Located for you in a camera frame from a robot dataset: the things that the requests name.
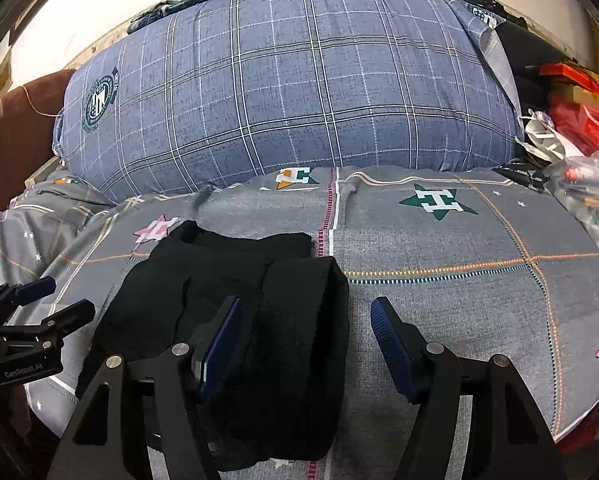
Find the grey patterned bed quilt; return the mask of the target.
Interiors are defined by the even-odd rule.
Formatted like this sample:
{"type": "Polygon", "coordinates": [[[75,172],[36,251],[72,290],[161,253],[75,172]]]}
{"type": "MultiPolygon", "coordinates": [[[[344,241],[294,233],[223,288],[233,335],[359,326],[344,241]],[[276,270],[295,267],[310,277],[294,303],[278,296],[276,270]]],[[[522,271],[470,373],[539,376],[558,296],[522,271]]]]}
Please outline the grey patterned bed quilt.
{"type": "Polygon", "coordinates": [[[0,213],[0,284],[45,275],[57,283],[14,322],[82,298],[104,310],[186,220],[232,237],[307,233],[349,283],[342,426],[330,452],[316,463],[267,460],[242,470],[244,479],[392,476],[415,408],[397,393],[371,330],[379,296],[458,356],[508,356],[556,439],[599,403],[598,247],[551,195],[490,170],[291,170],[120,204],[59,171],[0,213]]]}

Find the cream wooden bed frame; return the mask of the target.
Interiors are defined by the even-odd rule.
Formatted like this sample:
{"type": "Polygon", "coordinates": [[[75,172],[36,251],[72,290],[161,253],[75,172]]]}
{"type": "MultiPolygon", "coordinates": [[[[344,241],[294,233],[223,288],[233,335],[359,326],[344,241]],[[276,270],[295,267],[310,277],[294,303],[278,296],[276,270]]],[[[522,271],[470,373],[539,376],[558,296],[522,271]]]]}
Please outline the cream wooden bed frame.
{"type": "Polygon", "coordinates": [[[62,159],[60,159],[60,157],[51,157],[25,180],[25,187],[32,188],[35,184],[44,182],[48,179],[50,174],[53,173],[53,171],[56,171],[61,166],[62,159]]]}

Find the black pants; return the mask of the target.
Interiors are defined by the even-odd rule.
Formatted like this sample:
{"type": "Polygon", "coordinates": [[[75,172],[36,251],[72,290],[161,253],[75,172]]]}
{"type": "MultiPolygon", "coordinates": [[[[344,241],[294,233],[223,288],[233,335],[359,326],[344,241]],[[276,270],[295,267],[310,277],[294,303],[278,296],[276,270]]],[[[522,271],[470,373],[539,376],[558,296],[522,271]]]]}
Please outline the black pants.
{"type": "Polygon", "coordinates": [[[193,221],[163,238],[124,278],[92,337],[86,388],[108,356],[154,358],[195,344],[238,300],[196,395],[222,471],[264,460],[319,460],[341,415],[348,346],[347,279],[304,233],[249,240],[193,221]]]}

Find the clear plastic bags pile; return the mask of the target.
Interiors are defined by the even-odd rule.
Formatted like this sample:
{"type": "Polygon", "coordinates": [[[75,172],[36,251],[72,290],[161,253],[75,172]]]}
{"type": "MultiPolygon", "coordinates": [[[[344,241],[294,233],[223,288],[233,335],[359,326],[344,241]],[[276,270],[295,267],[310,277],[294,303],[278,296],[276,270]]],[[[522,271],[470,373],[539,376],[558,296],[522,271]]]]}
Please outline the clear plastic bags pile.
{"type": "Polygon", "coordinates": [[[548,192],[585,228],[599,248],[599,151],[584,155],[545,112],[521,118],[523,154],[497,174],[536,192],[548,192]]]}

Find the red packaging clutter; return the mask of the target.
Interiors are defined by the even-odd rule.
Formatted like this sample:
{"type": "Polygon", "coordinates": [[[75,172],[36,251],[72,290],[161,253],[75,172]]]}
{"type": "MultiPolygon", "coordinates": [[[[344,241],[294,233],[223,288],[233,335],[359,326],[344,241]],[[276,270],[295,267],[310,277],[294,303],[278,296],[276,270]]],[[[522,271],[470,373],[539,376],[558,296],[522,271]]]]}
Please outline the red packaging clutter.
{"type": "Polygon", "coordinates": [[[584,155],[599,151],[599,75],[561,62],[540,66],[539,76],[549,80],[548,115],[557,132],[584,155]]]}

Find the blue plaid pillow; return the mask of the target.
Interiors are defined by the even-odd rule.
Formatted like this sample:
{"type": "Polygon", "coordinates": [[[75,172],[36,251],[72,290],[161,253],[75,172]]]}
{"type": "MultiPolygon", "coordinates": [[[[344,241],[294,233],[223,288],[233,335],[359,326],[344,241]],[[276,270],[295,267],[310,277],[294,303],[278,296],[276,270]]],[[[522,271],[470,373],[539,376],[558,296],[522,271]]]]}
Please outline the blue plaid pillow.
{"type": "Polygon", "coordinates": [[[520,116],[497,32],[462,0],[208,0],[79,67],[53,151],[122,202],[286,168],[495,166],[520,116]]]}

